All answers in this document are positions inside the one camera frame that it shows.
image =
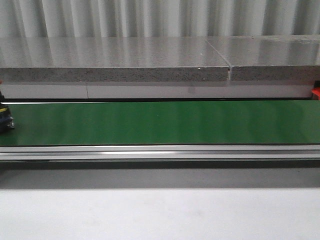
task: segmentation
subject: green conveyor belt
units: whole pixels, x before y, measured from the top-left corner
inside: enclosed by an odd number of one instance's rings
[[[320,101],[11,104],[0,146],[319,144]]]

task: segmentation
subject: gray stone slab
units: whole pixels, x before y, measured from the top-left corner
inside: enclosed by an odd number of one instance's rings
[[[6,83],[220,82],[228,67],[203,37],[0,38]]]
[[[311,85],[320,79],[320,47],[306,36],[208,37],[207,40],[229,63],[231,84],[233,81],[289,81]]]

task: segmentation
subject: black object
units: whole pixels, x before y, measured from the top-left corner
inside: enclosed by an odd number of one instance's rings
[[[0,91],[0,102],[4,99],[5,97],[1,94]],[[15,128],[13,119],[14,118],[11,116],[8,105],[0,103],[0,133]]]

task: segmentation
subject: corrugated metal wall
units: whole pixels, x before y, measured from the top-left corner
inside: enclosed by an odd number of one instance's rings
[[[320,0],[0,0],[0,37],[320,34]]]

